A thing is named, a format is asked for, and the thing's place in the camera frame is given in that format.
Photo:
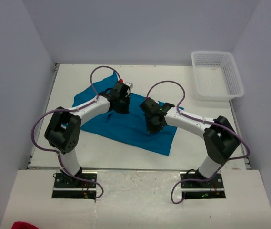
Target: cable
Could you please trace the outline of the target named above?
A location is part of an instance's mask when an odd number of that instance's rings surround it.
[[[31,132],[30,132],[30,138],[31,138],[31,141],[33,142],[33,144],[34,144],[38,149],[41,149],[41,150],[44,150],[44,151],[48,151],[48,152],[55,152],[55,153],[58,155],[59,164],[60,164],[60,166],[62,167],[62,170],[63,170],[67,175],[69,175],[70,177],[72,177],[72,178],[74,178],[74,179],[76,179],[76,180],[80,180],[80,181],[84,181],[84,182],[91,182],[91,183],[93,183],[93,184],[95,184],[95,185],[98,185],[98,186],[101,188],[101,194],[100,194],[98,197],[96,197],[96,198],[100,198],[100,197],[103,195],[103,187],[102,187],[98,182],[96,182],[96,181],[86,180],[86,179],[82,179],[82,178],[76,177],[76,176],[72,175],[68,170],[66,170],[66,169],[64,168],[63,163],[62,163],[62,160],[61,160],[61,157],[60,157],[60,152],[59,152],[58,150],[56,150],[56,149],[47,149],[47,148],[43,148],[43,147],[41,147],[40,145],[38,145],[38,143],[37,143],[36,140],[35,140],[35,129],[36,129],[38,123],[39,123],[45,116],[48,116],[48,115],[50,115],[50,114],[52,114],[52,113],[54,113],[54,112],[74,112],[74,111],[78,111],[78,110],[81,110],[81,109],[83,109],[83,108],[86,108],[86,107],[92,105],[93,103],[95,103],[95,102],[98,100],[98,97],[99,97],[99,96],[98,96],[98,92],[97,92],[97,90],[96,90],[96,88],[95,88],[95,86],[94,86],[94,84],[93,84],[93,74],[94,74],[94,72],[95,72],[97,69],[100,69],[100,68],[109,68],[109,69],[113,70],[113,71],[117,74],[118,79],[119,79],[119,80],[121,79],[120,74],[119,74],[114,68],[112,68],[112,67],[109,67],[109,66],[106,66],[106,65],[102,65],[102,66],[96,67],[95,69],[93,69],[93,71],[91,72],[91,75],[90,75],[90,83],[91,83],[91,86],[92,86],[92,88],[93,88],[93,90],[94,90],[94,92],[95,92],[95,94],[96,94],[96,100],[93,100],[92,102],[90,102],[90,103],[88,103],[88,104],[85,104],[84,106],[81,106],[81,107],[79,107],[78,109],[72,109],[72,110],[69,110],[69,109],[55,109],[55,110],[48,111],[47,113],[45,113],[44,115],[42,115],[42,116],[35,122],[34,126],[33,126],[32,129],[31,129]]]
[[[228,159],[229,161],[231,161],[231,160],[237,160],[237,159],[243,159],[243,158],[249,157],[249,155],[250,155],[250,153],[251,153],[249,146],[248,146],[248,145],[245,143],[245,141],[244,141],[239,135],[237,135],[233,130],[231,130],[231,129],[229,129],[229,128],[227,128],[226,126],[223,126],[223,125],[221,125],[221,124],[215,123],[215,122],[203,121],[202,119],[199,119],[199,118],[195,118],[195,117],[189,116],[189,115],[184,114],[183,112],[180,111],[179,106],[180,106],[180,104],[183,102],[183,100],[185,99],[186,93],[185,93],[185,90],[184,90],[184,88],[182,87],[182,85],[179,84],[178,82],[175,82],[175,81],[172,81],[172,80],[165,80],[165,81],[158,82],[158,83],[156,83],[155,85],[153,85],[153,86],[149,89],[146,98],[148,98],[149,93],[151,92],[151,90],[152,90],[155,86],[157,86],[157,85],[159,85],[159,84],[161,84],[161,83],[174,83],[174,84],[178,85],[178,86],[182,89],[182,91],[183,91],[183,97],[182,97],[182,99],[178,102],[178,105],[177,105],[177,111],[178,111],[178,113],[179,113],[180,115],[182,115],[182,116],[184,116],[184,117],[186,117],[186,118],[189,118],[189,119],[191,119],[191,120],[194,120],[194,121],[196,121],[196,122],[208,123],[208,124],[210,124],[210,125],[215,125],[215,126],[221,127],[222,129],[224,129],[224,130],[228,131],[229,133],[231,133],[235,138],[238,139],[238,141],[240,141],[240,142],[244,145],[244,147],[246,148],[246,155],[243,155],[243,156],[237,156],[237,157],[233,157],[233,158],[229,158],[229,159]],[[187,182],[187,181],[196,181],[196,182],[208,182],[208,181],[211,181],[211,180],[217,175],[217,173],[220,171],[220,169],[221,169],[223,166],[224,166],[224,165],[221,165],[221,166],[217,169],[217,171],[216,171],[210,178],[207,178],[207,179],[184,179],[184,180],[181,180],[181,181],[177,182],[177,183],[173,186],[173,188],[172,188],[172,190],[171,190],[171,201],[172,201],[172,203],[174,203],[174,204],[180,204],[180,203],[184,200],[184,198],[182,198],[182,199],[181,199],[180,201],[178,201],[178,202],[174,202],[174,200],[173,200],[173,192],[174,192],[174,190],[175,190],[175,188],[176,188],[176,186],[177,186],[178,184],[180,184],[181,182]]]

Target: blue towel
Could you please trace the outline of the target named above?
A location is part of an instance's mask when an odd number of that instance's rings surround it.
[[[102,92],[106,88],[113,87],[116,82],[117,75],[113,73],[112,76],[94,83],[94,86],[98,92]],[[95,92],[90,86],[74,97],[73,106],[78,106],[94,96]],[[144,100],[145,97],[131,93],[129,114],[119,114],[115,111],[100,114],[82,125],[81,129],[168,156],[177,128],[165,126],[160,132],[147,133],[144,113],[140,109],[140,104]]]

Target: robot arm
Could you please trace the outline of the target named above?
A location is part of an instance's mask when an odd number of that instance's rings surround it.
[[[77,107],[69,108],[71,112],[55,112],[45,131],[44,137],[52,147],[59,149],[61,161],[72,175],[81,171],[76,157],[75,147],[79,140],[80,127],[92,118],[114,110],[127,114],[131,97],[132,83],[116,82],[113,88],[99,93],[94,98]]]
[[[151,98],[147,98],[140,105],[140,108],[144,111],[148,132],[155,133],[162,130],[163,126],[171,125],[190,131],[204,140],[208,156],[196,170],[196,178],[198,179],[210,178],[229,160],[240,144],[240,141],[231,133],[220,127],[205,122],[197,122],[182,116],[172,104],[165,103],[161,107]],[[182,110],[180,112],[191,117],[221,124],[233,131],[232,126],[225,117],[219,116],[217,119],[202,118]]]

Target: wrinkled blue fabric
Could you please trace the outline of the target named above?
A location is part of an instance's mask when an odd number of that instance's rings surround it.
[[[94,83],[94,86],[98,92],[102,92],[107,88],[113,87],[116,82],[117,75],[113,73],[112,76]],[[94,98],[95,95],[93,88],[90,86],[74,97],[73,106],[78,106]],[[177,128],[165,126],[163,130],[157,133],[147,133],[144,113],[140,109],[140,104],[144,100],[145,97],[131,93],[129,114],[119,114],[115,111],[100,114],[82,125],[81,129],[168,156]]]

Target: basket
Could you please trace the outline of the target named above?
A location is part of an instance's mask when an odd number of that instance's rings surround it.
[[[191,59],[198,99],[229,101],[244,95],[232,54],[196,51],[191,54]]]

